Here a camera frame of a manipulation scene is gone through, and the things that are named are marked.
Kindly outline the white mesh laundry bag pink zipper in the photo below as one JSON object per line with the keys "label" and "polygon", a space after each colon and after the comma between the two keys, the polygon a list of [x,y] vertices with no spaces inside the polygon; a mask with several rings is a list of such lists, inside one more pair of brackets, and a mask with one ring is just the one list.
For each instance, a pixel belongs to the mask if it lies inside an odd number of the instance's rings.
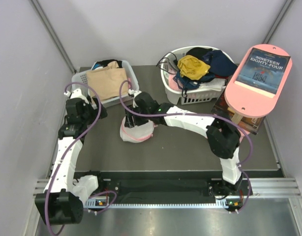
{"label": "white mesh laundry bag pink zipper", "polygon": [[125,118],[123,118],[120,127],[120,137],[124,142],[141,143],[153,136],[154,129],[155,124],[150,120],[140,126],[125,127]]}

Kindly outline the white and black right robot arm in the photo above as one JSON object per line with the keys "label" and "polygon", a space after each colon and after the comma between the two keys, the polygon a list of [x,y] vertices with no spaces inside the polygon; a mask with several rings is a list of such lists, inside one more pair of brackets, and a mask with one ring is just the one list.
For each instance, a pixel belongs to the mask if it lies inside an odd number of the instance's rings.
{"label": "white and black right robot arm", "polygon": [[241,134],[228,119],[200,116],[171,103],[159,104],[140,90],[130,89],[128,94],[133,98],[133,104],[126,110],[126,127],[142,127],[152,122],[182,128],[205,137],[222,167],[222,181],[210,187],[211,195],[221,200],[241,189],[242,172],[238,167]]}

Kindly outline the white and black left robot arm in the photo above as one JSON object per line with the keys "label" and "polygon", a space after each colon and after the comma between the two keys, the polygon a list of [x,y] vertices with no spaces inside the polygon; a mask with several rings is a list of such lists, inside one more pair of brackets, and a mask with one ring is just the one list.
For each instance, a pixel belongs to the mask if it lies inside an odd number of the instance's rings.
{"label": "white and black left robot arm", "polygon": [[100,195],[105,190],[104,181],[96,175],[75,179],[77,159],[86,133],[98,119],[107,116],[104,106],[96,98],[94,102],[95,108],[82,98],[66,101],[53,171],[43,193],[35,197],[35,205],[48,226],[80,223],[90,195]]}

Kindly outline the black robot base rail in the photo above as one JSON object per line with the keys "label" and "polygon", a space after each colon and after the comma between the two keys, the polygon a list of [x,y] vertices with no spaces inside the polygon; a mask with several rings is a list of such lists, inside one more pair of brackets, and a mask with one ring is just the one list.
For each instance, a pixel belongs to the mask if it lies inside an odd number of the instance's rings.
{"label": "black robot base rail", "polygon": [[116,204],[213,203],[210,187],[221,183],[221,171],[87,171],[75,178],[96,175],[94,193],[113,190]]}

